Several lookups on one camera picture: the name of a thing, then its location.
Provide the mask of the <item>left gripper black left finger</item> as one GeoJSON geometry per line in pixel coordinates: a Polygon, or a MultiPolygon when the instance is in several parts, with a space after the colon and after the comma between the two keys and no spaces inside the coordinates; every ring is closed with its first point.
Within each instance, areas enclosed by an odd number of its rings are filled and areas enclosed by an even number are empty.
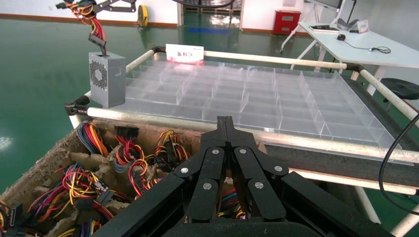
{"type": "Polygon", "coordinates": [[[217,117],[213,131],[201,135],[197,153],[121,211],[95,237],[165,237],[182,226],[215,217],[225,177],[227,122],[217,117]]]}

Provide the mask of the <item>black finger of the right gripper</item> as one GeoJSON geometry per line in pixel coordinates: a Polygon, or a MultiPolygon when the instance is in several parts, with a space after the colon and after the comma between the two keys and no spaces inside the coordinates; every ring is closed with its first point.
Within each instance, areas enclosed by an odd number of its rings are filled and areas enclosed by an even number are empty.
{"type": "Polygon", "coordinates": [[[119,0],[106,0],[94,5],[94,13],[99,13],[102,11],[109,12],[135,12],[136,11],[136,0],[122,0],[127,2],[130,6],[114,6],[119,0]]]}

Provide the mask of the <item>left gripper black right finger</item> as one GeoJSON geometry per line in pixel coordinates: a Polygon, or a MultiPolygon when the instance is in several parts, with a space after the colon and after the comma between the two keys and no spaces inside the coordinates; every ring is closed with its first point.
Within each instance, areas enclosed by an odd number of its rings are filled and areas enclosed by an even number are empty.
{"type": "Polygon", "coordinates": [[[226,118],[233,176],[250,217],[274,237],[387,237],[389,232],[325,190],[262,152],[254,136],[226,118]]]}

